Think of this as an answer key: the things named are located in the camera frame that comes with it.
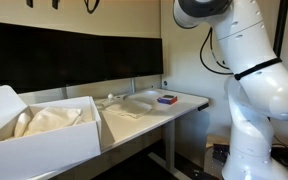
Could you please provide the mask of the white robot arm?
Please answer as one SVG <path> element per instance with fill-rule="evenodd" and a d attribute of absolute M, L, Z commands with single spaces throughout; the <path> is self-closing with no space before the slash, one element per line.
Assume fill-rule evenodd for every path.
<path fill-rule="evenodd" d="M 270 156 L 271 118 L 288 121 L 288 71 L 272 50 L 256 0 L 174 0 L 173 17 L 190 29 L 208 23 L 234 77 L 227 85 L 232 116 L 224 180 L 288 180 Z"/>

